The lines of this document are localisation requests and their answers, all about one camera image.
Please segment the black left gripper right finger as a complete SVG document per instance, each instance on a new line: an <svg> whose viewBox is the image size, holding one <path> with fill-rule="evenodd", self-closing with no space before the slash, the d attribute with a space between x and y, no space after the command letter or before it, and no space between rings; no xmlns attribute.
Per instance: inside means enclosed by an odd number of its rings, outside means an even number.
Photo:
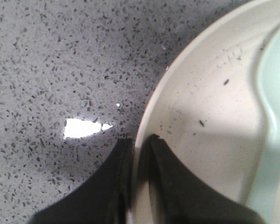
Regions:
<svg viewBox="0 0 280 224"><path fill-rule="evenodd" d="M148 139L149 191L156 224L263 224L255 211L223 196L187 169L158 135Z"/></svg>

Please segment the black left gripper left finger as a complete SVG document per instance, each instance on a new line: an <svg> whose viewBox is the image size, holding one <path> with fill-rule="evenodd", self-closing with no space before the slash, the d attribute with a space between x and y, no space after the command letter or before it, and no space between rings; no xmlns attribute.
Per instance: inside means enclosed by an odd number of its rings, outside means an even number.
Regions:
<svg viewBox="0 0 280 224"><path fill-rule="evenodd" d="M29 223L126 224L132 160L132 139L119 139L105 162L87 181L33 215Z"/></svg>

